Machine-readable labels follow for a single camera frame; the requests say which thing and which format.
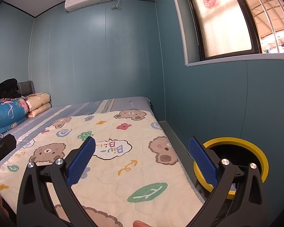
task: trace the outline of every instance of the gray headboard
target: gray headboard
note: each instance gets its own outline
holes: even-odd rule
[[[18,92],[22,96],[29,96],[30,94],[35,94],[35,87],[33,81],[29,80],[26,82],[20,82],[17,85],[19,87]]]

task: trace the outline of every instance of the green leaf print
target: green leaf print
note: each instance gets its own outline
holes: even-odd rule
[[[10,170],[11,172],[16,172],[19,170],[19,166],[16,165],[8,166],[8,170]]]
[[[167,188],[167,183],[152,183],[138,189],[130,197],[128,202],[151,201],[160,195]]]

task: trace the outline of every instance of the blue gripper pad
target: blue gripper pad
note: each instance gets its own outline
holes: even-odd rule
[[[66,184],[68,187],[71,187],[73,184],[79,182],[79,179],[82,176],[82,173],[85,170],[91,157],[93,156],[95,150],[96,142],[95,139],[91,137],[87,139],[84,147],[80,150],[76,158],[67,169]]]
[[[203,145],[195,137],[189,139],[189,152],[196,161],[205,181],[216,187],[218,184],[217,168],[206,154]]]

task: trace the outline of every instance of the cartoon bear face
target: cartoon bear face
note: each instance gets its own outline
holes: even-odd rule
[[[82,207],[98,227],[123,227],[122,223],[119,222],[116,217],[108,215],[106,212],[97,211],[91,207]],[[61,219],[69,222],[69,219],[61,205],[56,205],[55,209]]]
[[[29,162],[50,162],[54,163],[56,159],[63,158],[64,143],[51,143],[35,150],[34,155],[29,158]]]
[[[121,111],[119,114],[116,114],[114,117],[116,119],[132,119],[132,120],[142,120],[145,118],[146,113],[139,110],[125,110]]]
[[[157,163],[172,166],[177,162],[177,157],[165,136],[158,136],[150,141],[148,147],[153,153],[156,153]]]
[[[58,119],[58,120],[56,120],[55,123],[53,123],[53,126],[55,126],[56,129],[59,129],[59,128],[63,127],[65,123],[70,122],[70,120],[71,120],[71,117]]]

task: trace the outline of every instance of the yellow circular mount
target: yellow circular mount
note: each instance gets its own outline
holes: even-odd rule
[[[261,149],[259,149],[256,145],[252,144],[251,142],[245,141],[243,139],[239,139],[239,138],[234,138],[234,137],[220,137],[220,138],[215,138],[212,139],[206,143],[204,143],[204,147],[205,148],[212,148],[214,146],[217,145],[221,145],[221,144],[233,144],[233,145],[237,145],[243,148],[246,148],[247,150],[251,151],[253,154],[255,154],[255,156],[258,158],[258,160],[261,163],[261,167],[262,167],[262,173],[261,173],[261,179],[262,182],[264,182],[268,176],[268,160],[265,156],[265,154],[262,152]],[[195,172],[196,178],[199,181],[199,183],[209,192],[211,192],[213,190],[213,186],[211,184],[208,184],[197,163],[194,161],[193,162],[193,171]],[[227,199],[233,199],[234,195],[235,195],[235,191],[234,190],[230,190],[227,196]]]

